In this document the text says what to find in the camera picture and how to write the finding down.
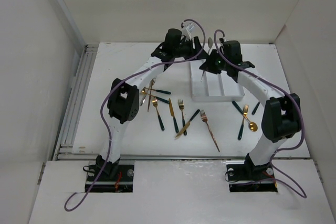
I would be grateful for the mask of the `rose gold fork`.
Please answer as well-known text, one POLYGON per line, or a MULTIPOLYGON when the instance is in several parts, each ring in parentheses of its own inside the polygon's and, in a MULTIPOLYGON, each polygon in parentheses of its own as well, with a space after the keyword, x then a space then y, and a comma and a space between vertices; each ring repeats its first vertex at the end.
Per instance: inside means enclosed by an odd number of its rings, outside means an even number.
POLYGON ((204 110, 201 110, 201 111, 200 111, 200 115, 201 115, 201 119, 202 119, 202 121, 207 125, 208 131, 209 131, 209 133, 210 133, 210 135, 211 135, 211 138, 212 138, 212 140, 213 140, 213 142, 214 142, 214 144, 215 144, 215 146, 216 146, 217 151, 220 152, 220 149, 219 149, 219 146, 218 146, 217 141, 216 141, 216 139, 215 139, 215 136, 214 136, 214 134, 213 134, 213 132, 212 132, 212 130, 211 130, 211 127, 210 127, 210 125, 209 125, 209 123, 208 123, 208 118, 207 118, 207 116, 206 116, 206 114, 205 114, 205 111, 204 111, 204 110))

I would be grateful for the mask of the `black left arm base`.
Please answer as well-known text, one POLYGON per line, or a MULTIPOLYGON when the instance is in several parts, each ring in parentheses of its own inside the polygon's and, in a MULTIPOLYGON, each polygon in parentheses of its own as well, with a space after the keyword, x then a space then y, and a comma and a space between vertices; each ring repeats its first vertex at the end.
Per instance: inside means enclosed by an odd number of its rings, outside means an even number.
MULTIPOLYGON (((100 169, 95 164, 86 165, 83 171, 87 173, 85 192, 87 192, 97 177, 100 169)), ((90 190, 91 193, 132 193, 134 179, 134 164, 119 164, 112 176, 102 173, 90 190)))

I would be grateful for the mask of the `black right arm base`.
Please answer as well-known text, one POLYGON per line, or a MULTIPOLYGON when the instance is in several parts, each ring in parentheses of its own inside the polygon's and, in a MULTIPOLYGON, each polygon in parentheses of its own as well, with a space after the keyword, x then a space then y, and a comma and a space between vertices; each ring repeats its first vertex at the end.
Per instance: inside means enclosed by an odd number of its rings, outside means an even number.
POLYGON ((245 164, 228 163, 226 168, 225 180, 231 193, 278 192, 274 170, 269 166, 252 171, 245 164))

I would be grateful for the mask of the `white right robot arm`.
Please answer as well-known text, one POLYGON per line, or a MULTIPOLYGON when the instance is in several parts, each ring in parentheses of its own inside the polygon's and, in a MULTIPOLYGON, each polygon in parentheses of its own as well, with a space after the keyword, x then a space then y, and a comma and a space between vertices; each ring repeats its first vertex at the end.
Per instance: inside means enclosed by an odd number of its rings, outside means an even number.
POLYGON ((261 121, 262 135, 250 151, 243 164, 231 165, 232 180, 259 180, 265 178, 270 160, 278 148, 302 129, 300 98, 295 93, 267 81, 256 70, 255 65, 243 61, 240 43, 236 40, 220 39, 221 45, 212 50, 201 70, 221 73, 231 77, 246 88, 263 106, 261 121))

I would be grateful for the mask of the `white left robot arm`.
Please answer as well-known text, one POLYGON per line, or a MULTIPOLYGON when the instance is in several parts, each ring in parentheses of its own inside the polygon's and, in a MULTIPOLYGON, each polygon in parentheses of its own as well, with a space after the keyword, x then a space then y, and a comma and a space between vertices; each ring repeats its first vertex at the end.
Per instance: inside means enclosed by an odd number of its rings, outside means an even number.
POLYGON ((204 46, 192 37, 194 24, 181 29, 170 28, 165 40, 151 53, 144 65, 131 76, 116 78, 102 106, 108 109, 108 120, 103 120, 108 130, 108 140, 96 158, 96 167, 105 180, 117 176, 121 142, 128 126, 140 107, 140 91, 150 81, 167 70, 172 64, 194 60, 204 53, 204 46))

